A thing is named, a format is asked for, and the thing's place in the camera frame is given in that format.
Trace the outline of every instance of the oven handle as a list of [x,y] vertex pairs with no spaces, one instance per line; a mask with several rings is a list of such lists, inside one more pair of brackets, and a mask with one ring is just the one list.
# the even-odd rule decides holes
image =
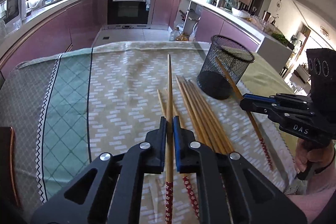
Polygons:
[[146,2],[146,0],[112,0],[113,2],[118,2],[118,1],[136,1],[136,2]]

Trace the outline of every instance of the human hand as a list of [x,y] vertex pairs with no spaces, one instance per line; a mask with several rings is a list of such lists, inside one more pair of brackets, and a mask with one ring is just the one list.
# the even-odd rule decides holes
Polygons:
[[304,172],[307,168],[307,161],[318,162],[318,168],[323,168],[331,163],[334,158],[334,142],[321,149],[307,151],[303,147],[304,140],[298,139],[296,144],[295,170],[297,173]]

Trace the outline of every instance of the red patterned chopstick handle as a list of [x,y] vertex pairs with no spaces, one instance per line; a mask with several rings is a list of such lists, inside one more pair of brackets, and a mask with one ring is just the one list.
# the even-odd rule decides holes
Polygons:
[[269,167],[271,168],[271,170],[273,170],[273,164],[272,164],[272,160],[271,160],[271,157],[268,153],[268,150],[267,150],[267,147],[266,147],[266,144],[265,144],[265,141],[263,138],[259,139],[260,143],[261,143],[261,147],[262,149],[264,150],[264,153],[266,155],[266,159],[267,159],[267,162],[268,162],[268,165]]
[[192,187],[192,185],[190,183],[190,180],[187,176],[183,177],[183,181],[184,181],[184,186],[185,186],[185,188],[187,189],[187,192],[188,192],[188,196],[189,196],[189,199],[190,199],[190,202],[191,202],[191,206],[194,209],[195,215],[199,219],[200,218],[200,211],[199,211],[199,208],[198,208],[198,202],[197,202],[197,198],[195,196],[193,187]]
[[166,181],[166,224],[171,224],[173,214],[173,182]]

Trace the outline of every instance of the chopstick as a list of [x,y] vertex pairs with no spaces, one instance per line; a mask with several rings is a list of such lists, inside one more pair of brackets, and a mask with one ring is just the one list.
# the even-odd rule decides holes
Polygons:
[[185,98],[184,103],[189,105],[189,109],[191,110],[191,112],[189,112],[189,115],[190,115],[190,119],[192,121],[192,124],[193,125],[195,124],[195,126],[196,126],[196,127],[194,127],[194,129],[195,129],[197,137],[199,138],[201,143],[204,143],[204,144],[206,144],[207,146],[209,146],[210,148],[213,149],[212,144],[209,140],[209,137],[206,134],[205,129],[203,127],[202,121],[199,119],[199,115],[198,115],[198,112],[196,110],[195,103],[192,100],[190,94],[188,93],[187,88],[185,86],[185,83],[183,81],[180,81],[177,76],[176,76],[176,80],[177,80],[177,83],[179,85],[182,97]]
[[[228,71],[225,69],[225,67],[223,66],[223,64],[221,63],[221,61],[218,59],[218,57],[215,57],[215,60],[218,64],[218,66],[221,68],[221,70],[223,71],[225,77],[227,78],[227,80],[229,81],[230,85],[232,86],[232,89],[233,91],[235,92],[236,94],[236,97],[239,101],[241,101],[243,99],[243,96],[242,94],[240,93],[240,90],[238,89],[238,87],[236,86],[236,83],[232,80],[230,74],[228,73]],[[268,150],[267,150],[267,147],[266,147],[266,144],[265,144],[265,141],[264,141],[264,138],[263,138],[263,135],[261,134],[259,128],[258,128],[258,125],[257,125],[257,122],[255,121],[253,115],[251,112],[249,111],[246,111],[247,113],[247,116],[249,117],[251,123],[252,123],[252,126],[255,130],[255,132],[257,133],[257,136],[259,138],[259,141],[261,143],[261,147],[265,153],[265,156],[266,156],[266,159],[267,159],[267,162],[268,162],[268,165],[269,167],[271,168],[271,170],[273,170],[273,164],[272,164],[272,160],[271,160],[271,157],[268,153]]]
[[173,121],[173,83],[171,75],[171,57],[168,54],[168,101],[167,101],[167,146],[166,146],[166,224],[172,223],[173,182],[174,182],[174,140]]
[[[162,101],[162,98],[161,98],[161,94],[160,94],[160,91],[157,90],[157,93],[159,95],[159,100],[160,100],[160,105],[163,106],[164,103]],[[164,113],[164,107],[161,108],[162,109],[162,114],[165,116],[165,113]],[[180,116],[175,104],[174,104],[174,101],[173,101],[173,114],[174,116],[179,116],[179,120],[180,120],[180,126],[181,128],[185,128],[185,125],[183,123],[183,119],[182,117]],[[200,218],[200,211],[199,211],[199,206],[198,206],[198,201],[197,201],[197,198],[195,196],[195,192],[193,190],[193,187],[190,183],[190,180],[189,180],[189,177],[188,177],[188,174],[180,174],[181,177],[182,177],[182,180],[184,182],[184,186],[187,190],[187,193],[188,193],[188,197],[190,199],[190,202],[191,202],[191,206],[192,208],[194,209],[194,212],[195,212],[195,215],[196,217],[199,219]]]
[[204,130],[203,134],[207,135],[211,142],[211,148],[216,153],[222,153],[225,154],[225,150],[223,147],[220,147],[219,144],[221,143],[220,139],[218,138],[216,134],[216,130],[213,128],[211,123],[209,123],[208,120],[208,114],[205,112],[204,108],[202,107],[202,104],[200,103],[200,100],[197,96],[197,93],[195,90],[193,90],[188,84],[188,82],[183,78],[184,84],[186,86],[187,92],[190,94],[190,97],[193,102],[195,102],[195,109],[196,109],[196,115],[198,117],[198,120],[202,124],[202,130]]
[[196,85],[191,80],[188,80],[188,83],[189,83],[190,87],[192,88],[192,90],[194,90],[194,92],[198,95],[199,105],[203,108],[204,113],[206,113],[206,120],[209,121],[208,124],[210,124],[211,130],[215,134],[217,134],[216,139],[219,139],[218,140],[218,145],[221,149],[220,153],[222,153],[222,154],[232,153],[234,151],[233,145],[232,145],[231,141],[229,140],[229,138],[227,137],[221,123],[218,120],[218,118],[213,113],[210,105],[204,99],[204,97],[200,93],[199,89],[196,88]]

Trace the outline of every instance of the kettle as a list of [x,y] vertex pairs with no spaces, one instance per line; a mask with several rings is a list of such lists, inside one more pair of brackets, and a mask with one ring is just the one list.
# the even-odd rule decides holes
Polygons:
[[227,4],[226,0],[217,0],[216,7],[218,7],[218,8],[225,8],[226,4]]

